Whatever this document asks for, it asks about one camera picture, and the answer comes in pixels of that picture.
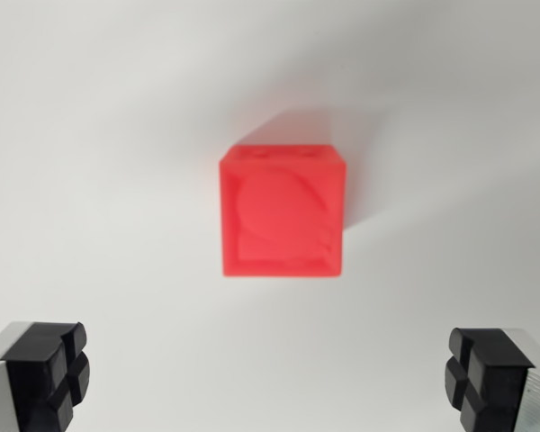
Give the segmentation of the black-padded silver gripper right finger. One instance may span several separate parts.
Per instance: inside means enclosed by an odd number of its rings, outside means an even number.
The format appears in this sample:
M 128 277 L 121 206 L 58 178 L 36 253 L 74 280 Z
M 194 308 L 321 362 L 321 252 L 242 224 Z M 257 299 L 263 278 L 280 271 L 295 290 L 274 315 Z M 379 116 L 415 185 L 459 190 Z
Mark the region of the black-padded silver gripper right finger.
M 445 392 L 466 431 L 540 431 L 540 345 L 520 328 L 454 328 Z

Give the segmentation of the black-padded silver gripper left finger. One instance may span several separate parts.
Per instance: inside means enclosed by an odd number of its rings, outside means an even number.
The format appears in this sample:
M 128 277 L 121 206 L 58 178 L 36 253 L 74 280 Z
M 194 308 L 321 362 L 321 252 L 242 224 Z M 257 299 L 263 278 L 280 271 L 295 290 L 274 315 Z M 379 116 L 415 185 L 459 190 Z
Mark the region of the black-padded silver gripper left finger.
M 65 431 L 90 364 L 80 323 L 14 321 L 0 332 L 0 431 Z

